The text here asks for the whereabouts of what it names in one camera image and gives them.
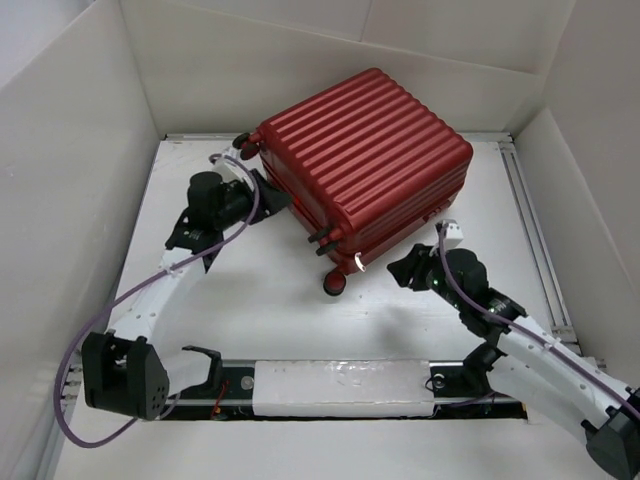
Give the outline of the red hard-shell suitcase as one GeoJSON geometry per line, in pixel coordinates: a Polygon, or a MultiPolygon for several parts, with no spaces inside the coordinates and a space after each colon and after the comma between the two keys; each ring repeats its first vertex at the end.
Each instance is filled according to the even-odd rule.
{"type": "Polygon", "coordinates": [[[364,70],[238,135],[243,160],[293,198],[292,213],[335,267],[323,289],[448,208],[464,186],[473,147],[378,68],[364,70]]]}

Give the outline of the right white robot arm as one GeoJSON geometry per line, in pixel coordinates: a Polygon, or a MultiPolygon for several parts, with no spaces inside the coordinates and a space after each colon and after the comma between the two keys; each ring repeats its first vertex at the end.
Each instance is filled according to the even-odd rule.
{"type": "Polygon", "coordinates": [[[435,245],[416,244],[387,269],[400,287],[438,295],[482,339],[463,362],[465,387],[526,404],[576,438],[609,476],[637,478],[639,391],[571,351],[491,287],[485,265],[460,247],[456,222],[441,221],[436,231],[435,245]]]}

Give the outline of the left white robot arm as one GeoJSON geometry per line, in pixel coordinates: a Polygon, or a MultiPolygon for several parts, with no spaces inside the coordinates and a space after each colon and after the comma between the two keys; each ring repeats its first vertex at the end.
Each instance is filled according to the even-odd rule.
{"type": "Polygon", "coordinates": [[[165,243],[157,275],[128,292],[132,304],[108,330],[90,333],[83,341],[88,406],[154,420],[171,397],[185,390],[208,397],[222,387],[218,351],[186,345],[162,356],[156,346],[176,323],[189,291],[230,243],[226,230],[240,234],[291,204],[289,194],[244,166],[252,155],[247,143],[235,142],[210,156],[210,170],[191,176],[187,205],[165,243]]]}

